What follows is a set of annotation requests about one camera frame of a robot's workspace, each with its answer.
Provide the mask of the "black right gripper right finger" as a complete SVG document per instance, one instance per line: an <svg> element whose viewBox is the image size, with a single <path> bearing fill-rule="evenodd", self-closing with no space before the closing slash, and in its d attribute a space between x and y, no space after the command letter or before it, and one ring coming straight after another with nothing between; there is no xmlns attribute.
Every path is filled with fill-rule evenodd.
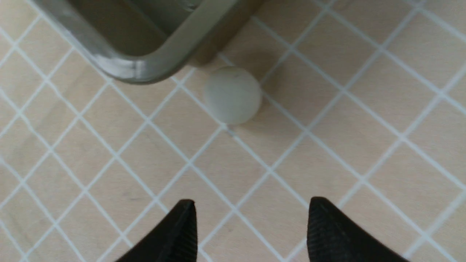
<svg viewBox="0 0 466 262"><path fill-rule="evenodd" d="M406 262L325 197L312 197L307 250L311 262Z"/></svg>

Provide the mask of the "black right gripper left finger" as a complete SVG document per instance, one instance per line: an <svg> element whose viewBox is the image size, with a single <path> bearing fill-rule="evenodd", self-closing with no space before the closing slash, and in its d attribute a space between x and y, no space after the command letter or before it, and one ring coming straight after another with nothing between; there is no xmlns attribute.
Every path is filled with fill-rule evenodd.
<svg viewBox="0 0 466 262"><path fill-rule="evenodd" d="M118 262L196 262L198 255L195 202L182 199Z"/></svg>

